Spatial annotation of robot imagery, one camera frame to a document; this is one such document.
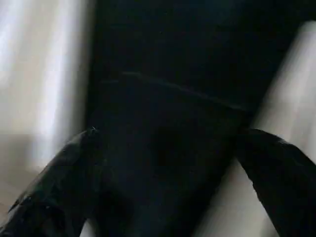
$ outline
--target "black fabric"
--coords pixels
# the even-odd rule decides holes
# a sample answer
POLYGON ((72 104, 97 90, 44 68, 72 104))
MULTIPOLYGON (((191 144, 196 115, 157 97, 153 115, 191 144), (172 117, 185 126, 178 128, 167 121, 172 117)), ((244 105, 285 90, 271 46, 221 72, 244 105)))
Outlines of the black fabric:
POLYGON ((232 159, 236 134, 251 123, 315 5, 96 1, 85 126, 106 134, 112 175, 105 190, 119 196, 114 209, 125 210, 111 221, 122 228, 107 224, 111 214, 96 214, 104 233, 193 233, 232 159))
POLYGON ((315 164, 297 147, 260 130, 239 137, 236 156, 279 236, 315 236, 315 164))

